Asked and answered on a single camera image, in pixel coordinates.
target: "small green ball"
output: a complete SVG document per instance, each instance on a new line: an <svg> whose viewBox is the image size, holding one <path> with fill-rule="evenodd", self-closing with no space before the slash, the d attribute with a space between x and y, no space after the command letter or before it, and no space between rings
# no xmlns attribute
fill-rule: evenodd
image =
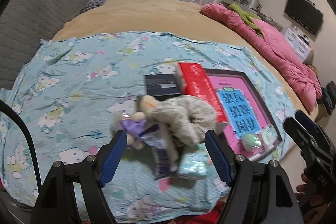
<svg viewBox="0 0 336 224"><path fill-rule="evenodd" d="M246 151L253 151L254 149L261 148L260 139L251 133L246 133L241 138L241 142Z"/></svg>

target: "light blue package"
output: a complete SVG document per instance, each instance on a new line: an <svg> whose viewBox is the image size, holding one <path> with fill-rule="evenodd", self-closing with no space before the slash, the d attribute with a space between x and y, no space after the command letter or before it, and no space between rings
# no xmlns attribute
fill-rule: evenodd
<svg viewBox="0 0 336 224"><path fill-rule="evenodd" d="M178 176L191 180L205 180L207 177L208 153L204 143L186 146L183 150Z"/></svg>

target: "light blue bedsheet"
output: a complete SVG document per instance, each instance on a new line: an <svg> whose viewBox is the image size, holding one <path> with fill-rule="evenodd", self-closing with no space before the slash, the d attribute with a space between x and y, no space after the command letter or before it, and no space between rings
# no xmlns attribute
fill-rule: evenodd
<svg viewBox="0 0 336 224"><path fill-rule="evenodd" d="M114 113L132 113L136 95L145 94L144 75L173 73L176 62L243 71L260 92L283 142L262 162L281 159L291 139L282 129L295 109L278 80L244 47L197 42L171 33L99 34L59 42L42 41L23 66L6 100L33 137L42 181L56 160L80 162L111 139ZM0 116L0 175L18 201L33 206L37 186L28 146L18 127ZM227 194L213 167L205 181L154 180L150 148L127 150L111 183L103 189L118 222L153 223L211 210ZM87 218L80 187L78 209Z"/></svg>

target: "beige bedspread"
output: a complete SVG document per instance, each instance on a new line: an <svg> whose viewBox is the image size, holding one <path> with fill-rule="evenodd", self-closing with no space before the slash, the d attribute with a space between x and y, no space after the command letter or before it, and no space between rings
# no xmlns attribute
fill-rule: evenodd
<svg viewBox="0 0 336 224"><path fill-rule="evenodd" d="M87 11L67 22L53 40L85 37L97 33L126 31L171 32L181 37L201 41L228 43L249 48L285 88L296 109L305 108L278 71L248 42L221 23L199 13L196 3L178 0L107 0L96 9ZM316 106L310 114L315 119Z"/></svg>

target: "green towel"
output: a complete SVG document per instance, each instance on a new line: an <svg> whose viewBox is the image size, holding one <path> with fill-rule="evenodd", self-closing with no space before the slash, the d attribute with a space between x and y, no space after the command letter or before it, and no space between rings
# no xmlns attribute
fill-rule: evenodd
<svg viewBox="0 0 336 224"><path fill-rule="evenodd" d="M253 13L242 10L242 8L240 8L240 6L236 3L233 3L233 4L229 5L229 7L227 7L227 8L229 10L235 11L241 17L241 19L244 21L244 23L247 26L250 26L253 30L255 30L257 35L259 35L260 37L263 37L263 34L261 33L260 27L255 25L254 21L253 21L253 18L261 19L259 16L257 16L256 14L253 14Z"/></svg>

